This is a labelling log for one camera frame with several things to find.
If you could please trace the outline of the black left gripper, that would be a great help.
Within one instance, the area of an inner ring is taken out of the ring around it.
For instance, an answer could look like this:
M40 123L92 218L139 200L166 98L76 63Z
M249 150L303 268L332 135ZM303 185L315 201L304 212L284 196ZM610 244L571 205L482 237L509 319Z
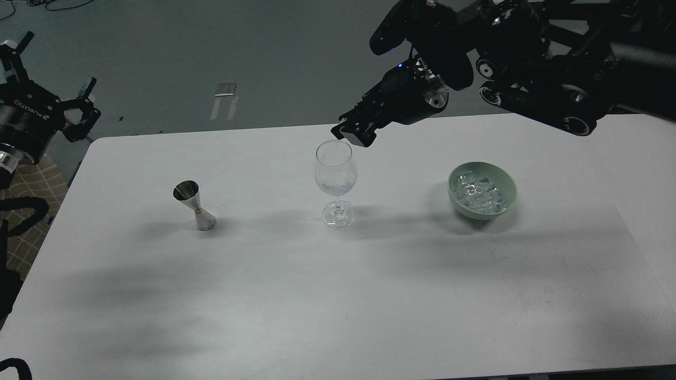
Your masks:
M97 83L95 77L91 77L75 98L66 100L60 100L29 78L21 54L34 36L34 32L27 31L21 41L6 40L1 46L2 145L23 152L22 163L29 165L41 161L59 130L71 143L91 140L89 135L101 116L91 99ZM80 111L80 119L72 122L65 114L75 110Z

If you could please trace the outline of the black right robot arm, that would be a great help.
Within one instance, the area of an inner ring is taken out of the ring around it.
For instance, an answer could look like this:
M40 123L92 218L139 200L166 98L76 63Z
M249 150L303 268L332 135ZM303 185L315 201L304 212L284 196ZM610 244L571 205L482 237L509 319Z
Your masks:
M398 1L369 46L403 42L408 58L339 117L336 139L369 147L392 122L444 111L475 74L485 103L576 136L618 113L674 121L674 1Z

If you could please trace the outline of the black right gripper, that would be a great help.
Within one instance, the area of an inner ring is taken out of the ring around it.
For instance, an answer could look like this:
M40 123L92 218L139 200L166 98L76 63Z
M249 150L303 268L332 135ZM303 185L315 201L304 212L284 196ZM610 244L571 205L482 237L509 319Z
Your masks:
M331 128L338 139L370 147L377 132L392 122L412 125L444 111L450 88L424 61L404 61L387 70Z

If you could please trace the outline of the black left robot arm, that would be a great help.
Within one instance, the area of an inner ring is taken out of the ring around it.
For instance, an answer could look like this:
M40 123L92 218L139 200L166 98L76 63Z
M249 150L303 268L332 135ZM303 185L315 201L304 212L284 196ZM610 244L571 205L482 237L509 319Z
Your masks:
M17 170L36 166L57 133L69 142L90 139L101 116L95 107L91 78L72 99L61 99L27 74L21 55L34 38L27 31L20 41L2 42L2 190L10 189ZM9 268L10 243L26 234L48 216L49 202L43 196L10 196L2 199L2 318L14 310L24 284L18 270Z

